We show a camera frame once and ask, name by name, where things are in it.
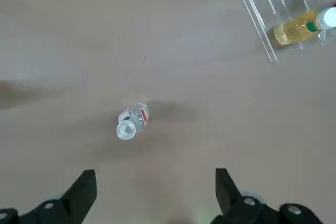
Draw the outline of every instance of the acrylic box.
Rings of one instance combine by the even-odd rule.
[[[321,46],[336,40],[336,28],[322,31],[316,38],[296,45],[275,47],[269,31],[279,23],[294,19],[312,9],[332,6],[336,0],[243,0],[256,26],[271,62],[278,62],[282,54],[293,54],[296,50]]]

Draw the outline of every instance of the green bottle cap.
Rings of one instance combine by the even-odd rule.
[[[318,27],[316,27],[315,22],[309,22],[306,24],[306,27],[308,28],[308,30],[310,30],[312,33],[314,33],[315,31],[320,31],[320,29]]]

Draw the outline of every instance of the yellow liquid bottle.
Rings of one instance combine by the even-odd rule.
[[[300,17],[277,25],[274,36],[280,45],[289,45],[309,40],[320,31],[336,27],[336,7],[321,12],[310,10]]]

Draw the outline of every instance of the small bottle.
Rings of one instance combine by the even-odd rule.
[[[329,7],[321,12],[310,10],[296,19],[277,25],[273,33],[277,43],[284,46],[309,40],[320,31],[333,27],[336,27],[336,7]]]
[[[131,140],[147,127],[149,119],[148,107],[139,102],[126,108],[118,116],[117,136],[122,140]]]

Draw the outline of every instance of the bottle cap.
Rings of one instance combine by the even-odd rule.
[[[123,120],[117,126],[117,136],[122,140],[131,140],[136,132],[137,128],[130,120]]]
[[[318,16],[318,23],[324,30],[336,27],[336,7],[324,9]]]

